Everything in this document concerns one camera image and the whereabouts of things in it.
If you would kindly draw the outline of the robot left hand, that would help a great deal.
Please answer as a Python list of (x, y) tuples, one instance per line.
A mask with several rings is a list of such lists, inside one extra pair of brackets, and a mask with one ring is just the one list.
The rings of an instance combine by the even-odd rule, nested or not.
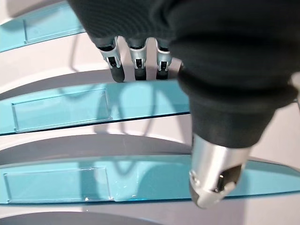
[(181, 60), (192, 118), (190, 192), (207, 208), (232, 192), (275, 111), (298, 94), (297, 0), (71, 0), (97, 46), (161, 38)]

